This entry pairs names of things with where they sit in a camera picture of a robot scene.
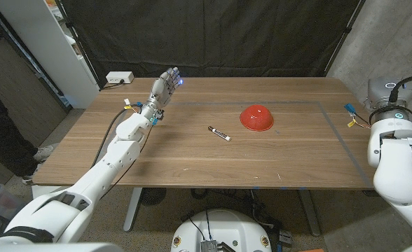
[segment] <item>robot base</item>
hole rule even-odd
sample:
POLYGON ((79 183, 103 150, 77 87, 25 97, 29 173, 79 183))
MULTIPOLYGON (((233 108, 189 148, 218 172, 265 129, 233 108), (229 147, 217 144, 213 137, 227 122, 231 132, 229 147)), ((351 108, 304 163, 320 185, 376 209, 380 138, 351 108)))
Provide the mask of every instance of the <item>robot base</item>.
POLYGON ((223 251, 271 251, 268 235, 265 230, 253 219, 233 210, 211 209, 207 210, 209 217, 210 233, 207 226, 206 211, 196 214, 191 218, 206 238, 190 220, 181 224, 175 232, 171 245, 171 252, 194 252, 204 246, 214 246, 209 242, 217 241, 219 246, 228 247, 223 251))

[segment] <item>black curtain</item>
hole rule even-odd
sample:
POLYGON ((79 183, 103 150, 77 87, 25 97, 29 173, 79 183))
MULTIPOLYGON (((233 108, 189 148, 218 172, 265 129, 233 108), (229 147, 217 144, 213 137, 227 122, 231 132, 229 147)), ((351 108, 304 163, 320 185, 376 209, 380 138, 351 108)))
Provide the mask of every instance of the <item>black curtain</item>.
POLYGON ((173 66, 182 76, 323 76, 358 3, 62 0, 101 81, 173 66))

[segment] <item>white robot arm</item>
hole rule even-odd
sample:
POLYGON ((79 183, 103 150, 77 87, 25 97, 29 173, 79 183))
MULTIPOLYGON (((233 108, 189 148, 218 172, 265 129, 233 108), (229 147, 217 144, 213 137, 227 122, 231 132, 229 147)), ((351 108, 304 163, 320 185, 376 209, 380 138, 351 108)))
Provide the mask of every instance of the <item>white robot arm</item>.
POLYGON ((72 187, 31 201, 9 223, 0 244, 77 242, 116 175, 139 157, 139 143, 144 138, 141 130, 149 128, 156 118, 162 119, 161 109, 181 84, 178 68, 161 74, 141 113, 133 113, 117 127, 107 154, 72 187))
MULTIPOLYGON (((371 107, 386 106, 394 84, 379 79, 370 82, 371 107)), ((401 105, 411 100, 411 91, 409 87, 399 92, 401 105)), ((371 126, 368 161, 372 167, 377 167, 374 188, 412 227, 412 122, 407 119, 407 112, 398 107, 376 116, 378 121, 371 126)))

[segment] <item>white power strip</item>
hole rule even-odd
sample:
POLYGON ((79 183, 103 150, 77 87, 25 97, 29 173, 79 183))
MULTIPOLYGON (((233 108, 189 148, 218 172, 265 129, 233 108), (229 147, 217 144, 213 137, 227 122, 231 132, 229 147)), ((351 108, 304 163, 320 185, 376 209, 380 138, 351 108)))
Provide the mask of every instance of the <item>white power strip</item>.
POLYGON ((111 71, 107 75, 109 84, 117 84, 123 80, 123 83, 131 83, 135 76, 131 71, 111 71))

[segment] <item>marker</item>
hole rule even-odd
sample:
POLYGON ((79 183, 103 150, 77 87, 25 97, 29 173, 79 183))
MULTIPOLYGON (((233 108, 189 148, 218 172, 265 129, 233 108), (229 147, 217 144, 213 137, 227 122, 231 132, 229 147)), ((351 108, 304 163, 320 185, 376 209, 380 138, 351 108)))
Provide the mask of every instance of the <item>marker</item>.
POLYGON ((221 137, 222 139, 225 139, 227 141, 231 140, 231 138, 229 136, 226 136, 225 134, 221 133, 220 131, 214 129, 212 126, 209 126, 207 129, 212 131, 213 133, 215 133, 217 136, 221 137))

